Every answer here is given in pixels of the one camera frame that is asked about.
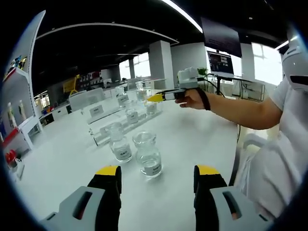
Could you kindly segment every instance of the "white label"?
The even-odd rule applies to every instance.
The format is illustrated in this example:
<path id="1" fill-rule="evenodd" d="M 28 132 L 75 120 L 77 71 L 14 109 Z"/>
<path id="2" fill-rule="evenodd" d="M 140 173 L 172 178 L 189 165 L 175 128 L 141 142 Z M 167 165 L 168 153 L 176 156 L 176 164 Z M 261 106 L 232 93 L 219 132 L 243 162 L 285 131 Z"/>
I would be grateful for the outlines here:
<path id="1" fill-rule="evenodd" d="M 92 109 L 90 109 L 91 117 L 97 116 L 97 115 L 99 115 L 103 112 L 104 112 L 104 110 L 103 110 L 103 107 L 101 105 L 99 105 L 97 107 L 93 107 Z"/>
<path id="2" fill-rule="evenodd" d="M 129 145 L 125 146 L 124 148 L 115 149 L 114 154 L 118 160 L 126 160 L 131 157 L 131 150 Z"/>
<path id="3" fill-rule="evenodd" d="M 117 99 L 120 106 L 123 106 L 125 101 L 127 101 L 127 100 L 128 100 L 128 95 L 119 96 L 118 99 Z"/>
<path id="4" fill-rule="evenodd" d="M 147 176 L 154 176 L 162 170 L 161 162 L 153 167 L 144 167 L 144 172 Z"/>
<path id="5" fill-rule="evenodd" d="M 129 124 L 135 124 L 138 122 L 138 112 L 133 112 L 127 115 L 127 121 Z"/>

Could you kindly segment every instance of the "white pillar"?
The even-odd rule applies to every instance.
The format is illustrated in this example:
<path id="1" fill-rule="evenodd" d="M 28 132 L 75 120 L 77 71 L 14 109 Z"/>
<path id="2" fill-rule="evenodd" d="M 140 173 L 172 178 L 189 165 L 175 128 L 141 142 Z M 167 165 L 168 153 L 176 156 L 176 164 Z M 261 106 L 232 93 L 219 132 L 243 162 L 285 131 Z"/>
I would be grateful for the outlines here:
<path id="1" fill-rule="evenodd" d="M 130 78 L 135 78 L 135 68 L 134 68 L 134 60 L 130 59 L 129 60 L 129 70 L 130 70 Z"/>
<path id="2" fill-rule="evenodd" d="M 157 41 L 150 45 L 149 53 L 150 70 L 152 78 L 166 79 L 165 88 L 173 89 L 173 68 L 170 44 L 165 41 Z"/>

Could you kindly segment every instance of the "jar label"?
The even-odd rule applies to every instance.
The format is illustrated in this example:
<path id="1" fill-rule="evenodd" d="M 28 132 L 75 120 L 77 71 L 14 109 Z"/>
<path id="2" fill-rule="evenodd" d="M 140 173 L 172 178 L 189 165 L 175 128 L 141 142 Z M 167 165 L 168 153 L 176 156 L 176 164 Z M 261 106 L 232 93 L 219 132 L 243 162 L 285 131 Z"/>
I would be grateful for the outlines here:
<path id="1" fill-rule="evenodd" d="M 138 122 L 138 112 L 133 112 L 127 115 L 127 121 L 129 124 L 134 124 Z"/>
<path id="2" fill-rule="evenodd" d="M 118 150 L 115 149 L 114 154 L 116 155 L 118 160 L 126 160 L 130 158 L 131 150 L 130 150 L 129 145 L 124 148 L 118 149 Z"/>
<path id="3" fill-rule="evenodd" d="M 144 167 L 144 172 L 147 176 L 154 176 L 162 170 L 161 162 L 158 162 L 157 165 L 153 167 Z"/>
<path id="4" fill-rule="evenodd" d="M 128 100 L 128 95 L 122 95 L 122 96 L 119 96 L 117 101 L 119 102 L 119 105 L 123 105 L 125 101 Z"/>

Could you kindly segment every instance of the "black ceiling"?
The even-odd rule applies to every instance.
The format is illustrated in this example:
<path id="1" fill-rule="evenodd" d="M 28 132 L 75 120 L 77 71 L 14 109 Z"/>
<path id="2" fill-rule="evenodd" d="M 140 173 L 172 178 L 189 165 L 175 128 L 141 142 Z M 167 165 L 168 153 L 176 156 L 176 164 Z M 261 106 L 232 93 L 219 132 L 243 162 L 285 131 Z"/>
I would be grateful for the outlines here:
<path id="1" fill-rule="evenodd" d="M 285 23 L 264 0 L 173 1 L 200 25 L 200 16 L 204 16 L 236 29 L 241 42 L 275 47 L 286 40 Z M 190 22 L 160 0 L 100 1 L 80 7 L 53 5 L 41 7 L 37 13 L 42 9 L 46 15 L 38 36 L 63 26 L 115 23 L 155 31 L 177 40 L 179 45 L 203 41 L 203 35 Z M 99 71 L 129 57 L 118 54 L 148 51 L 148 45 L 157 40 L 175 43 L 149 32 L 118 26 L 79 26 L 43 36 L 34 47 L 34 93 L 75 74 Z"/>

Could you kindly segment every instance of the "plastic container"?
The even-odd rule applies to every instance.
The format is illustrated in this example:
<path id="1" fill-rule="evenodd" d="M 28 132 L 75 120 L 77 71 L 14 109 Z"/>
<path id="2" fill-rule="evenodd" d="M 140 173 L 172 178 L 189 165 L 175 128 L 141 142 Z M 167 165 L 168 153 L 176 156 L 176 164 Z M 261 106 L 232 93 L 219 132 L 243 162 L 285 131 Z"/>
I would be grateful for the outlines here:
<path id="1" fill-rule="evenodd" d="M 154 178 L 161 174 L 162 163 L 159 150 L 155 147 L 156 135 L 142 131 L 133 136 L 137 150 L 136 159 L 141 167 L 141 172 Z"/>
<path id="2" fill-rule="evenodd" d="M 20 114 L 21 118 L 23 119 L 23 121 L 25 121 L 27 119 L 27 116 L 26 116 L 26 113 L 25 113 L 25 109 L 24 109 L 24 105 L 23 105 L 22 100 L 19 101 L 18 110 L 19 110 L 19 114 Z"/>
<path id="3" fill-rule="evenodd" d="M 9 117 L 11 128 L 16 128 L 17 124 L 16 124 L 16 120 L 15 120 L 15 117 L 14 117 L 11 102 L 8 103 L 8 117 Z"/>
<path id="4" fill-rule="evenodd" d="M 131 149 L 126 136 L 123 134 L 121 123 L 113 123 L 107 129 L 110 136 L 110 148 L 119 162 L 128 162 L 132 158 Z"/>

